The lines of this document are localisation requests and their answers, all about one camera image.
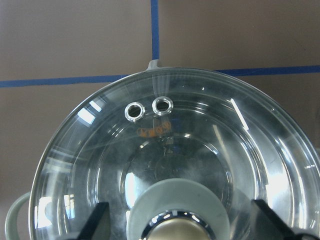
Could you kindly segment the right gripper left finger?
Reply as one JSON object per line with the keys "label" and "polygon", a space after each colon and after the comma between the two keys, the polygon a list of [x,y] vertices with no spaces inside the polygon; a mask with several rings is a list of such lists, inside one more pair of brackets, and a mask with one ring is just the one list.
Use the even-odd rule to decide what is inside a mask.
{"label": "right gripper left finger", "polygon": [[90,214],[80,233],[73,240],[109,240],[110,206],[99,202]]}

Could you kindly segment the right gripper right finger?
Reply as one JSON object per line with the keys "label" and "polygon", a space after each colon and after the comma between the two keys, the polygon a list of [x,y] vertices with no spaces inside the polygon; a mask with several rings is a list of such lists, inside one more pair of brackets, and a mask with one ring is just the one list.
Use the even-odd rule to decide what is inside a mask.
{"label": "right gripper right finger", "polygon": [[289,227],[262,199],[251,200],[250,228],[254,240],[319,240],[301,229]]}

